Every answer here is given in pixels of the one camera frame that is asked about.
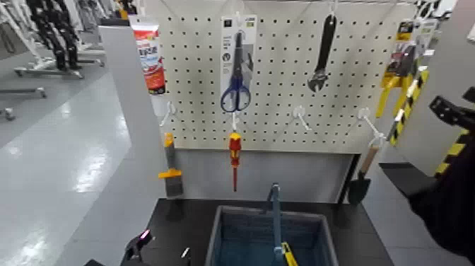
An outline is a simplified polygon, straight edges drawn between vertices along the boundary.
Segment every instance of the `hazard stripe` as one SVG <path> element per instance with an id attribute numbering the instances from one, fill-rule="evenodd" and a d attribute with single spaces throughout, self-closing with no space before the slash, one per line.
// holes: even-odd
<path id="1" fill-rule="evenodd" d="M 389 142 L 391 143 L 392 146 L 396 146 L 397 138 L 401 136 L 402 130 L 404 128 L 404 123 L 409 119 L 409 116 L 411 115 L 411 112 L 412 112 L 413 105 L 417 101 L 418 97 L 420 96 L 421 90 L 424 84 L 426 83 L 428 76 L 429 76 L 429 72 L 427 70 L 424 70 L 421 72 L 421 75 L 419 76 L 417 80 L 417 87 L 414 89 L 412 95 L 408 96 L 406 102 L 403 104 L 402 110 L 404 111 L 404 113 L 401 116 L 400 121 L 396 121 L 396 127 L 394 131 L 392 132 L 391 138 L 389 139 Z"/>
<path id="2" fill-rule="evenodd" d="M 437 167 L 435 170 L 435 177 L 439 178 L 455 160 L 457 160 L 458 155 L 464 150 L 465 146 L 471 141 L 471 137 L 469 136 L 470 131 L 463 129 L 460 132 L 458 139 L 455 143 L 450 147 L 449 151 L 447 152 L 444 161 Z"/>

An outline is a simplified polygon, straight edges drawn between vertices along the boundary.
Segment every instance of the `screwdriver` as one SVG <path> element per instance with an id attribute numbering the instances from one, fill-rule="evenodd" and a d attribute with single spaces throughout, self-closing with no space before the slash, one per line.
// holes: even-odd
<path id="1" fill-rule="evenodd" d="M 238 166 L 241 151 L 241 135 L 233 132 L 229 135 L 229 149 L 231 151 L 231 167 L 233 168 L 233 190 L 238 190 Z"/>

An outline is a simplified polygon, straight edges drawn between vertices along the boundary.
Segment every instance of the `black counter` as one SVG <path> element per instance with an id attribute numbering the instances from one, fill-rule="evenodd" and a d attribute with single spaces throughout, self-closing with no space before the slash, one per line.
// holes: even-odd
<path id="1" fill-rule="evenodd" d="M 143 261 L 152 266 L 179 266 L 190 247 L 192 266 L 202 266 L 219 205 L 263 206 L 263 202 L 227 200 L 160 199 L 148 228 L 156 237 L 142 250 Z M 327 217 L 340 266 L 393 266 L 385 247 L 361 205 L 282 202 L 283 211 L 323 214 Z"/>

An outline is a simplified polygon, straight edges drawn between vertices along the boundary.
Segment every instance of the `scissors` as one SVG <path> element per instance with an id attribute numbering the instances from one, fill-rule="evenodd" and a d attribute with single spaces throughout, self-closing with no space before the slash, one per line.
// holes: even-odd
<path id="1" fill-rule="evenodd" d="M 221 96 L 221 108 L 225 112 L 242 111 L 251 103 L 251 93 L 244 86 L 242 77 L 242 33 L 236 34 L 236 47 L 234 50 L 233 75 L 229 88 Z"/>

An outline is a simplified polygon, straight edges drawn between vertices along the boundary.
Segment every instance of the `pegboard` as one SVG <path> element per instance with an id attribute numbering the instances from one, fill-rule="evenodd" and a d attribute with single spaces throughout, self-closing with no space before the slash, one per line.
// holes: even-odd
<path id="1" fill-rule="evenodd" d="M 233 3 L 145 4 L 147 15 L 160 21 L 165 97 L 177 108 L 164 131 L 175 135 L 177 148 L 227 149 L 231 117 L 220 107 L 220 19 L 233 13 Z M 341 2 L 327 65 L 329 79 L 313 93 L 306 81 L 317 64 L 329 3 L 246 1 L 245 13 L 256 14 L 258 24 L 252 102 L 238 115 L 243 149 L 363 152 L 373 133 L 358 121 L 358 110 L 375 109 L 397 26 L 414 12 L 405 3 Z M 299 105 L 312 131 L 293 118 Z"/>

